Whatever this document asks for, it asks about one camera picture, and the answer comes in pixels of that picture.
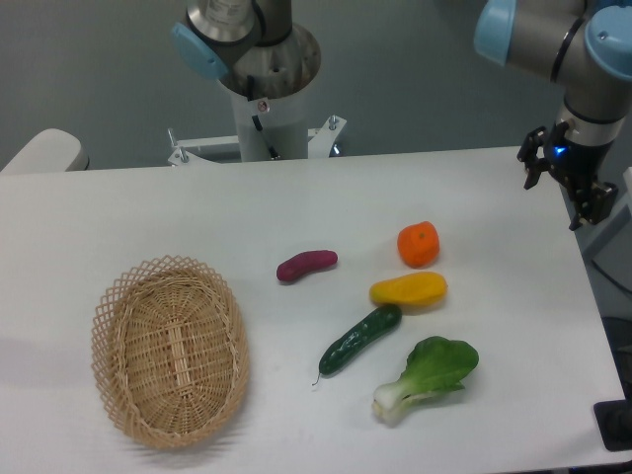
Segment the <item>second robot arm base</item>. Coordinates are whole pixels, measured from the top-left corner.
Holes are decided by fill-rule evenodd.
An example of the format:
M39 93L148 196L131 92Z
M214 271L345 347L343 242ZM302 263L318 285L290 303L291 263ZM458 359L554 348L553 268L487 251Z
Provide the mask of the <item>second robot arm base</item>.
M190 1L171 40L192 71L217 80L254 48L282 43L292 28L289 1Z

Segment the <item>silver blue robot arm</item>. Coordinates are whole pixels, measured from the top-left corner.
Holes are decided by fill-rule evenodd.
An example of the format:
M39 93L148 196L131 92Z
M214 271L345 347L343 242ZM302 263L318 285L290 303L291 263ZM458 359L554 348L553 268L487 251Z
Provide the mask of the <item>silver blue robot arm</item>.
M628 1L489 1L474 34L481 56L564 90L552 126L529 132L516 155L531 189L549 174L567 193L570 228L596 225L618 194L598 170L631 112Z

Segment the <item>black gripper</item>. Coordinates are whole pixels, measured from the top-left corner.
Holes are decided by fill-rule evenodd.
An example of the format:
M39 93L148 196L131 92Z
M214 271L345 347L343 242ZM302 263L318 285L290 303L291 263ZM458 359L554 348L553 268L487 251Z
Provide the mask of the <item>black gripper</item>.
M571 231L585 223L601 223L610 215L618 195L616 185L603 183L598 178L598 170L612 141L602 143L598 139L594 143L590 139L588 144L583 144L580 138L568 138L568 134L576 131L574 125L570 120L562 120L554 125L549 137L547 128L540 126L525 136L516 154L526 174L525 190L535 187L541 175L548 171L565 189L575 210L569 226ZM539 157L538 151L543 147L545 157Z

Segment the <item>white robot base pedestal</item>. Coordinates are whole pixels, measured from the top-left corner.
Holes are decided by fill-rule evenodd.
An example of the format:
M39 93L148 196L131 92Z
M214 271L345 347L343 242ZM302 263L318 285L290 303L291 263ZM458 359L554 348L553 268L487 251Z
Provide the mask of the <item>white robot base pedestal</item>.
M329 116L307 125L307 95L321 66L317 40L295 24L289 36L269 46L254 46L227 66L207 44L182 24L172 41L184 62L198 75L216 81L231 101L236 135L177 140L171 137L173 162L187 163L205 153L238 146L243 162L328 158L340 154L339 136L347 121Z

